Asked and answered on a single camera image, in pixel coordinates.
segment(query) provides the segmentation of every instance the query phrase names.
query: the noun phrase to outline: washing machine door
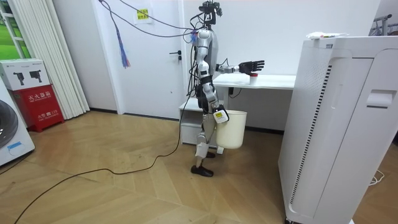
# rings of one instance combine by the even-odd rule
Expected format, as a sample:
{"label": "washing machine door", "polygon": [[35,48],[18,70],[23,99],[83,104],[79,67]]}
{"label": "washing machine door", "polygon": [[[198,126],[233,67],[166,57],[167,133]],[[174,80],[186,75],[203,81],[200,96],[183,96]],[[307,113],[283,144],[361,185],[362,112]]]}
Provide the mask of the washing machine door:
{"label": "washing machine door", "polygon": [[14,137],[17,130],[17,113],[6,102],[0,100],[0,149]]}

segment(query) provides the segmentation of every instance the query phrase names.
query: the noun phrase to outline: red object on desk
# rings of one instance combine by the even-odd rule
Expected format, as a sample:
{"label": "red object on desk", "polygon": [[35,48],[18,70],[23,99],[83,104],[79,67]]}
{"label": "red object on desk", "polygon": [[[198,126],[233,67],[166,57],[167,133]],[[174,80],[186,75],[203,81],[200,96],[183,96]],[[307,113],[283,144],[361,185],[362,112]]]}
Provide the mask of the red object on desk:
{"label": "red object on desk", "polygon": [[29,130],[42,132],[51,125],[64,123],[51,85],[16,90],[12,94]]}

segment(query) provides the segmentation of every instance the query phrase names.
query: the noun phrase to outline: robot leg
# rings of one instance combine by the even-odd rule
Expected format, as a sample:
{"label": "robot leg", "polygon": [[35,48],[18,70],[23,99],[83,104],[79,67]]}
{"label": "robot leg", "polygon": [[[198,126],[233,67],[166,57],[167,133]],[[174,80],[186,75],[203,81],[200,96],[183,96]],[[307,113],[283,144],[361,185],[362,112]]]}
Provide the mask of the robot leg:
{"label": "robot leg", "polygon": [[211,114],[204,114],[203,115],[203,130],[197,137],[197,152],[195,157],[197,158],[196,165],[192,166],[191,172],[193,174],[199,174],[204,177],[212,177],[213,171],[208,170],[202,166],[204,158],[206,158],[208,151],[211,137],[215,132],[216,121]]}

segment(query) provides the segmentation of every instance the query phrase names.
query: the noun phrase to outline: door handle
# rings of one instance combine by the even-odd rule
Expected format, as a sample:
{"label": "door handle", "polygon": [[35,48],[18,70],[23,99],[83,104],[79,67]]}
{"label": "door handle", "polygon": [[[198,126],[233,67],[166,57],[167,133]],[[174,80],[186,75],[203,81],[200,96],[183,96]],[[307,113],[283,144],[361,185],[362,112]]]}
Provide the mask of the door handle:
{"label": "door handle", "polygon": [[178,54],[178,55],[181,55],[181,50],[179,50],[178,52],[172,52],[172,53],[169,53],[169,54]]}

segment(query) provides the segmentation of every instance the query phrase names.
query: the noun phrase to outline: white curtain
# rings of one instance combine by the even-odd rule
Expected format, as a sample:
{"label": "white curtain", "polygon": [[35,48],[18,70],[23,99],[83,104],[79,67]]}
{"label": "white curtain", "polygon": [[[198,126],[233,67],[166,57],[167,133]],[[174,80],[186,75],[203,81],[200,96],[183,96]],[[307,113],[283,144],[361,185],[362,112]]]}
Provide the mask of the white curtain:
{"label": "white curtain", "polygon": [[90,110],[52,0],[8,2],[30,55],[44,61],[63,117],[74,118]]}

